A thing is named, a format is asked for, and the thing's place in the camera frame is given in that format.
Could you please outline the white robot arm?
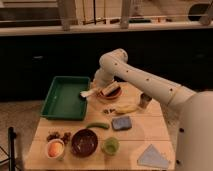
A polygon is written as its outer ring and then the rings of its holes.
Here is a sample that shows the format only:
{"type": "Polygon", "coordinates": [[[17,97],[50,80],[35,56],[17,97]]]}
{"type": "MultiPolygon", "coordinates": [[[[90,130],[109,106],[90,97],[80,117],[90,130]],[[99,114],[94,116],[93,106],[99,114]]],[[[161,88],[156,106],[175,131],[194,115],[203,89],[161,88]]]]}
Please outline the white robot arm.
{"type": "Polygon", "coordinates": [[[175,171],[213,171],[213,91],[193,91],[127,61],[128,54],[121,48],[103,54],[95,85],[108,86],[118,77],[179,113],[175,171]]]}

